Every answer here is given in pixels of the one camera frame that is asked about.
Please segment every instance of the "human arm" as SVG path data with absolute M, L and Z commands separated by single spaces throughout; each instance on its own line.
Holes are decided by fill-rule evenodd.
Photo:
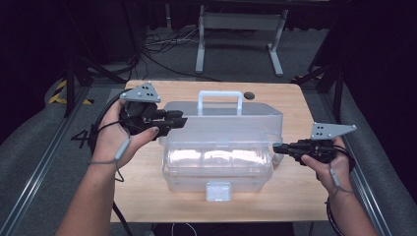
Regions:
M 333 144 L 345 148 L 340 137 L 335 138 Z M 308 155 L 303 155 L 301 158 L 306 165 L 318 173 L 320 181 L 328 190 L 331 213 L 343 235 L 377 235 L 374 226 L 352 191 L 347 156 L 338 153 L 336 159 L 331 163 L 331 168 L 340 181 L 341 189 L 334 184 L 330 176 L 329 164 L 318 162 Z
M 107 111 L 100 127 L 119 120 L 122 104 L 119 101 Z M 128 163 L 136 151 L 150 142 L 157 134 L 156 127 L 149 128 L 130 137 L 130 144 L 117 161 L 121 168 Z M 98 133 L 91 163 L 114 160 L 116 151 L 129 136 L 118 124 L 110 125 Z M 91 164 L 88 167 L 75 196 L 56 232 L 56 235 L 108 235 L 114 199 L 116 162 Z

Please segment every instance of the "clear storage container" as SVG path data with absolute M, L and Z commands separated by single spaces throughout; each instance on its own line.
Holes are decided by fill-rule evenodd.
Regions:
M 205 96 L 237 96 L 238 102 L 203 102 Z M 225 191 L 257 192 L 270 178 L 272 144 L 282 144 L 278 110 L 242 102 L 239 91 L 201 91 L 196 102 L 168 102 L 164 109 L 188 118 L 184 128 L 159 138 L 162 173 L 172 191 L 210 190 L 209 199 L 227 186 Z

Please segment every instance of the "small dark round object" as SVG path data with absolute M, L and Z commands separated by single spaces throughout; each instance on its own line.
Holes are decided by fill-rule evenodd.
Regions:
M 255 99 L 255 94 L 251 91 L 247 91 L 247 92 L 243 93 L 243 96 L 248 100 Z

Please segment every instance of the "forearm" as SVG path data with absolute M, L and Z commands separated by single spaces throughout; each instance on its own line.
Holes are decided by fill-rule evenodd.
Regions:
M 108 235 L 115 183 L 102 167 L 89 166 L 56 235 Z
M 345 235 L 377 235 L 368 215 L 353 193 L 339 191 L 330 199 L 333 218 Z

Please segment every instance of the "dark background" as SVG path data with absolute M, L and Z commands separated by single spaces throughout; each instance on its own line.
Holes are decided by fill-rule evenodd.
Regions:
M 45 93 L 62 77 L 72 56 L 83 55 L 98 64 L 109 64 L 133 55 L 119 4 L 92 0 L 0 3 L 0 144 L 44 108 Z M 136 19 L 133 29 L 138 38 L 144 35 L 145 26 L 166 27 L 163 5 L 126 4 L 129 16 Z M 414 8 L 411 2 L 393 0 L 353 1 L 350 5 L 357 10 L 337 18 L 316 65 L 341 62 L 345 82 L 358 107 L 416 201 Z M 174 29 L 196 22 L 196 6 L 174 8 L 187 13 L 171 16 Z M 296 10 L 290 13 L 286 27 L 326 29 L 336 15 L 327 12 L 318 18 Z

